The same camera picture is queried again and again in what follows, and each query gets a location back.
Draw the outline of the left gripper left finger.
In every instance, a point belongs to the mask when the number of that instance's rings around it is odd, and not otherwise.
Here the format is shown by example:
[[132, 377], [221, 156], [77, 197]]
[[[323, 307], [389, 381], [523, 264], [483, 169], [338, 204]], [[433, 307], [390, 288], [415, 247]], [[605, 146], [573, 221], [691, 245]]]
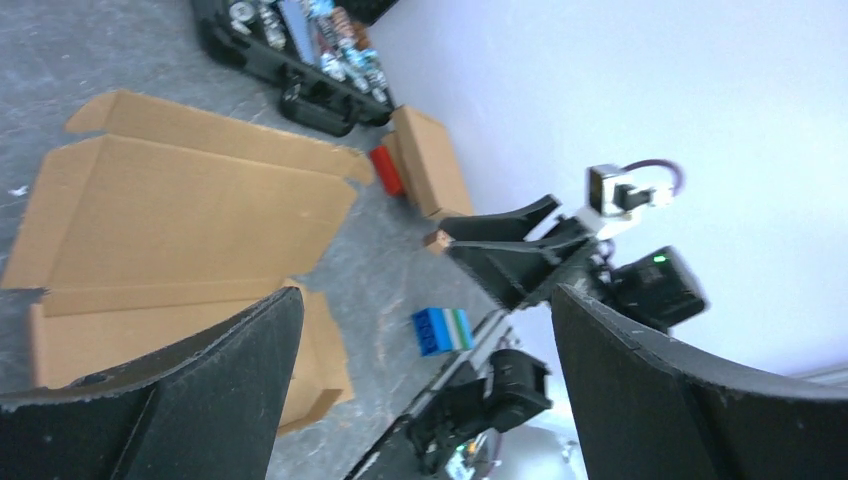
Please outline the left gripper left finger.
[[5, 479], [262, 479], [304, 323], [284, 287], [68, 386], [1, 398]]

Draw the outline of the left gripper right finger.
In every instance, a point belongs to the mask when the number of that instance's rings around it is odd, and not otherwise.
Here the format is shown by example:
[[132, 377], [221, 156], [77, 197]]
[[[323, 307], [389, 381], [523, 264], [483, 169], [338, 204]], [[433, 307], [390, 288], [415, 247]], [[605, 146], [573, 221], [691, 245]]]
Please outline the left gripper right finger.
[[561, 286], [552, 324], [592, 479], [843, 479], [847, 391], [699, 350]]

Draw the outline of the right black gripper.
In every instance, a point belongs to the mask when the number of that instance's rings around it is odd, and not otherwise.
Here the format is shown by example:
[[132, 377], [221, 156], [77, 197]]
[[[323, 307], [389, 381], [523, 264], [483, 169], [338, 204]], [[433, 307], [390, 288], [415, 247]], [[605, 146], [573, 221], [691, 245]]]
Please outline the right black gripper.
[[660, 332], [708, 309], [699, 280], [671, 245], [615, 266], [611, 239], [563, 215], [538, 240], [523, 241], [560, 206], [548, 194], [504, 213], [448, 217], [438, 229], [455, 240], [446, 255], [507, 311], [548, 303], [560, 284]]

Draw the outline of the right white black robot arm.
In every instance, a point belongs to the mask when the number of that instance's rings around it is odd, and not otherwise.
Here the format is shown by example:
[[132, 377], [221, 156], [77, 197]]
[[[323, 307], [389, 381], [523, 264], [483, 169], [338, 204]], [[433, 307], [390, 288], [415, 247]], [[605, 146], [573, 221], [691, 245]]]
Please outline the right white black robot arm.
[[[664, 247], [620, 267], [609, 263], [613, 238], [637, 225], [650, 208], [671, 197], [655, 189], [591, 201], [559, 217], [541, 238], [530, 232], [554, 213], [558, 201], [538, 201], [501, 214], [453, 216], [435, 239], [507, 312], [549, 302], [556, 287], [571, 285], [603, 305], [660, 332], [704, 311], [705, 297], [677, 252]], [[509, 431], [550, 409], [548, 368], [514, 348], [497, 348], [489, 373], [438, 389], [406, 430], [423, 474], [433, 475], [463, 445], [488, 430]]]

